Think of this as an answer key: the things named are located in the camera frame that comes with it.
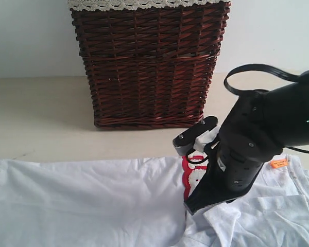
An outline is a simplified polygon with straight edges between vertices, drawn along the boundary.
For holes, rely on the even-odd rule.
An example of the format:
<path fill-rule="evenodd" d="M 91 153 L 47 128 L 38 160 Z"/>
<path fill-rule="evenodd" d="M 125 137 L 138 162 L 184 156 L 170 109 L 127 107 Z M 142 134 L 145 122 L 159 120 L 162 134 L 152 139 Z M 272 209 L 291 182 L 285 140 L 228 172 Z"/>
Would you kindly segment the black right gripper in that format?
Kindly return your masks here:
<path fill-rule="evenodd" d="M 191 215 L 203 208 L 230 203 L 249 192 L 263 166 L 259 160 L 259 146 L 254 142 L 237 146 L 241 149 L 235 150 L 221 143 L 214 148 L 210 144 L 205 146 L 210 166 L 184 201 Z"/>

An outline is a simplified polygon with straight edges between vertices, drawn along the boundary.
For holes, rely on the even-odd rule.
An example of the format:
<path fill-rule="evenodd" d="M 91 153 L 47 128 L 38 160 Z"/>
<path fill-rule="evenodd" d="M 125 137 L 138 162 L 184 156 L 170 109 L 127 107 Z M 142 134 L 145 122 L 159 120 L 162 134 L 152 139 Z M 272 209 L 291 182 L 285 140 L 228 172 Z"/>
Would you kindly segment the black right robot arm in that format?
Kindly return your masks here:
<path fill-rule="evenodd" d="M 205 175 L 184 201 L 191 214 L 231 203 L 249 192 L 263 165 L 283 149 L 309 145 L 309 70 L 299 75 L 265 64 L 247 64 L 230 75 L 257 71 L 288 81 L 275 90 L 225 88 L 238 97 L 218 130 L 196 137 L 193 150 L 205 153 Z"/>

